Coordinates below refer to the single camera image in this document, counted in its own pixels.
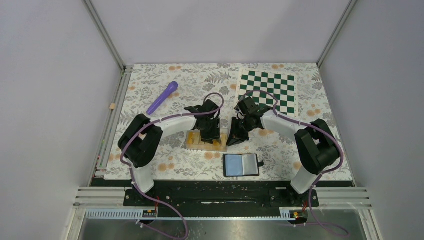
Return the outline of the black leather card holder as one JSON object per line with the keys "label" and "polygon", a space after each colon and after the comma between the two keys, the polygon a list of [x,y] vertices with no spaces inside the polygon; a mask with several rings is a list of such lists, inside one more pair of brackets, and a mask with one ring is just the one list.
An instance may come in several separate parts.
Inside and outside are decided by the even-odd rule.
{"label": "black leather card holder", "polygon": [[257,177],[264,166],[257,154],[224,154],[222,163],[224,177]]}

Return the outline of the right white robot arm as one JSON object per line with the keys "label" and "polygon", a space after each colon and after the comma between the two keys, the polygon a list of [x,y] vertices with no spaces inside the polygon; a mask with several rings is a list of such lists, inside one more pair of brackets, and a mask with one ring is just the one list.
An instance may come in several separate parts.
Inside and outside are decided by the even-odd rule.
{"label": "right white robot arm", "polygon": [[341,146],[322,119],[305,123],[278,114],[270,106],[259,106],[251,97],[240,100],[236,110],[242,118],[231,120],[228,147],[248,141],[249,133],[255,129],[271,130],[295,141],[302,166],[290,182],[292,189],[286,193],[287,201],[293,206],[307,199],[306,192],[318,182],[327,167],[343,159]]}

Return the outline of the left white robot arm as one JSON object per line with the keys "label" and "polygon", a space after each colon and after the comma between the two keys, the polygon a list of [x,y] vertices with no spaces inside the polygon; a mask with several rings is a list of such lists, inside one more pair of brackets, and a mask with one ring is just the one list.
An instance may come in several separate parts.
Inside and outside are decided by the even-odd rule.
{"label": "left white robot arm", "polygon": [[212,100],[202,105],[189,106],[181,112],[151,119],[137,115],[118,141],[120,161],[129,167],[136,199],[144,206],[155,200],[153,173],[149,164],[156,155],[163,138],[183,131],[199,130],[206,142],[220,140],[220,110]]}

